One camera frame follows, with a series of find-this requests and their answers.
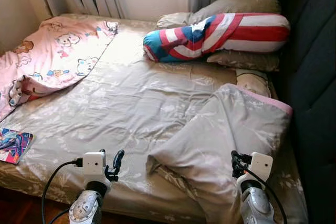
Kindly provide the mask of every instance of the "dark gray headboard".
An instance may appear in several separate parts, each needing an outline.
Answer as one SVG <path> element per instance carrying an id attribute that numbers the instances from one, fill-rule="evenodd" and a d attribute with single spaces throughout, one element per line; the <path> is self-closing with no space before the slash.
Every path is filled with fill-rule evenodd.
<path id="1" fill-rule="evenodd" d="M 279 97 L 293 107 L 295 150 L 310 223 L 335 223 L 336 0 L 280 0 L 291 36 L 275 76 Z"/>

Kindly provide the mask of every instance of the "american flag pillow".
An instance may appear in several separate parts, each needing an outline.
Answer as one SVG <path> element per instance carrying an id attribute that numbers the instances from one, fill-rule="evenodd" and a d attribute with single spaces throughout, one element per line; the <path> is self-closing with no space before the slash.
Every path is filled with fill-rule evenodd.
<path id="1" fill-rule="evenodd" d="M 148 33 L 146 55 L 154 61 L 192 60 L 216 50 L 274 52 L 287 41 L 290 25 L 279 14 L 223 13 L 198 24 Z"/>

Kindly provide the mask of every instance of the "colorful book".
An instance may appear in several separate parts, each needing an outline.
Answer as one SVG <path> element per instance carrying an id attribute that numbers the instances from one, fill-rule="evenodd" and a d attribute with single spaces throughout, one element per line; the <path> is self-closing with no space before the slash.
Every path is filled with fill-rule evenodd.
<path id="1" fill-rule="evenodd" d="M 17 164 L 31 146 L 33 134 L 0 128 L 0 161 Z"/>

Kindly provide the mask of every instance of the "pink blanket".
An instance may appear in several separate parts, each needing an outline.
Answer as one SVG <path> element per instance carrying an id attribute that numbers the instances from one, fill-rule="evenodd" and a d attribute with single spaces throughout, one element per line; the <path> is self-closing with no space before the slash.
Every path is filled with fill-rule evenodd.
<path id="1" fill-rule="evenodd" d="M 118 23 L 55 17 L 0 57 L 0 122 L 16 106 L 78 82 L 93 69 Z"/>

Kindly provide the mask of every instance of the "mattress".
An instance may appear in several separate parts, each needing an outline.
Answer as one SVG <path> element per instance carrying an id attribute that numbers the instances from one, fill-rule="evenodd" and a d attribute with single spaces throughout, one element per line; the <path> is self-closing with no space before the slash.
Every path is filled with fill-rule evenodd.
<path id="1" fill-rule="evenodd" d="M 164 178 L 148 177 L 145 162 L 150 150 L 192 119 L 216 89 L 236 83 L 235 71 L 199 61 L 147 60 L 142 40 L 155 23 L 109 20 L 119 22 L 118 34 L 90 75 L 72 87 L 21 105 L 0 123 L 0 127 L 36 135 L 17 166 L 0 163 L 0 186 L 41 196 L 59 164 L 104 148 L 111 165 L 115 153 L 124 149 L 119 181 L 105 196 L 105 211 L 164 222 L 204 222 L 198 203 Z M 270 184 L 289 220 L 306 222 L 290 145 L 280 150 L 275 168 Z M 81 168 L 68 166 L 54 178 L 47 197 L 70 204 L 82 189 Z"/>

